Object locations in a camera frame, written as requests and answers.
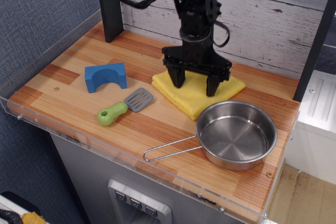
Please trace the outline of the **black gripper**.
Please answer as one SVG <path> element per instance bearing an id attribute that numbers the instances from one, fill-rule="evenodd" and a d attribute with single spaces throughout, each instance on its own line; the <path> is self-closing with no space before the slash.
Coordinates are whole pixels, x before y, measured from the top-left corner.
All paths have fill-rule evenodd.
<path id="1" fill-rule="evenodd" d="M 181 46 L 162 48 L 166 65 L 175 87 L 185 81 L 185 71 L 204 74 L 207 77 L 206 94 L 213 97 L 221 82 L 230 79 L 232 63 L 220 56 L 207 38 L 201 41 L 183 41 Z"/>

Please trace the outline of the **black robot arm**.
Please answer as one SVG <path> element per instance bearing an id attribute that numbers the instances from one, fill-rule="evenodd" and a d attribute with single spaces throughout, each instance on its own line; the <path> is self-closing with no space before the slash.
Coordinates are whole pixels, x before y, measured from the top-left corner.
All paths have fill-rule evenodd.
<path id="1" fill-rule="evenodd" d="M 185 81 L 185 71 L 207 76 L 206 94 L 213 97 L 219 84 L 230 79 L 232 63 L 215 52 L 214 26 L 225 30 L 217 21 L 221 3 L 217 0 L 173 0 L 181 21 L 181 46 L 164 47 L 163 63 L 175 87 Z"/>

